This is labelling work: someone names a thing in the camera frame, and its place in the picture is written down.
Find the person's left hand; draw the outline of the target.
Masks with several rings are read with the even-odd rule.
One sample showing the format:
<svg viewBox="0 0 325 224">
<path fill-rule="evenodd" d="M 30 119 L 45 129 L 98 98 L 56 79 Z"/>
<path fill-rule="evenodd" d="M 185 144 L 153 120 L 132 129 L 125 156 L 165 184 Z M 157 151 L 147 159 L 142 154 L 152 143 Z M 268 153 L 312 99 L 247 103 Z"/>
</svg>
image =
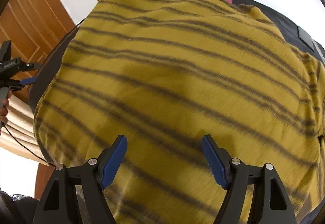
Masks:
<svg viewBox="0 0 325 224">
<path fill-rule="evenodd" d="M 9 99 L 11 96 L 12 96 L 12 91 L 8 90 L 6 97 L 2 100 L 2 106 L 0 109 L 1 128 L 8 122 L 8 118 L 7 118 L 8 106 L 9 106 Z"/>
</svg>

